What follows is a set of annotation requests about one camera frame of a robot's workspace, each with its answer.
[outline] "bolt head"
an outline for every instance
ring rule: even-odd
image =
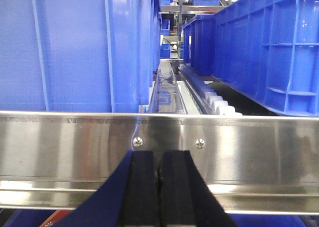
[[[135,137],[133,139],[133,146],[139,147],[143,145],[143,140],[140,137]]]
[[[204,147],[204,145],[205,145],[205,141],[203,140],[203,139],[198,139],[198,140],[196,140],[196,147],[197,148],[203,148]]]

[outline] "stainless steel rail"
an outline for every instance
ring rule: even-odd
[[[0,112],[0,207],[72,209],[128,149],[178,149],[227,212],[319,214],[318,133],[319,118]]]

